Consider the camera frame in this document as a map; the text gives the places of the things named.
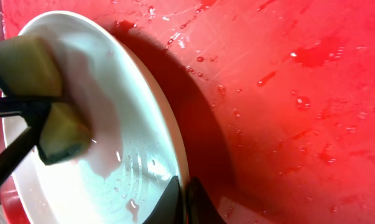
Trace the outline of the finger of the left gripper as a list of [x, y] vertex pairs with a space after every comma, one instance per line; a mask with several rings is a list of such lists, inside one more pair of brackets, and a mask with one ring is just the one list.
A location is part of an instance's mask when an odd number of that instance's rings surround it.
[[22, 116], [27, 119], [45, 119], [53, 103], [62, 102], [59, 97], [18, 96], [0, 98], [0, 118]]
[[0, 188], [31, 149], [38, 144], [40, 132], [40, 128], [27, 127], [0, 154]]

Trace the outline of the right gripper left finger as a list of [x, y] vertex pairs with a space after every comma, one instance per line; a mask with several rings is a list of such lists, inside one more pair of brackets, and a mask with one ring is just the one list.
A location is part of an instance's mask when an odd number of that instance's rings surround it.
[[179, 179], [173, 176], [143, 224], [182, 224], [183, 197]]

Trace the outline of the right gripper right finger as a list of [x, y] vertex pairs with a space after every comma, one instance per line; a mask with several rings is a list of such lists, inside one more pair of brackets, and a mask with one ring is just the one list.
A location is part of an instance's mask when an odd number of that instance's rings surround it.
[[197, 177], [187, 185], [186, 208], [188, 224], [226, 224]]

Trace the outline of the green scrubbing sponge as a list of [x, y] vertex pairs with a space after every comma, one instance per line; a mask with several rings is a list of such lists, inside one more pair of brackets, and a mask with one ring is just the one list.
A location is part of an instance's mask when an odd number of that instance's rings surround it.
[[37, 143], [44, 164], [56, 164], [87, 151], [91, 131], [65, 97], [63, 76], [43, 39], [22, 35], [0, 41], [0, 89], [10, 97], [53, 100]]

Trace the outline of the white plate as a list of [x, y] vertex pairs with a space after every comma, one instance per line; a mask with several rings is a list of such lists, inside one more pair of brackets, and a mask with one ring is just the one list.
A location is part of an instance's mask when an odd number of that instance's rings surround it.
[[23, 35], [44, 39], [91, 124], [84, 154], [46, 166], [31, 151], [12, 177], [31, 223], [143, 223], [172, 177], [189, 180], [172, 109], [142, 61], [79, 14], [50, 11]]

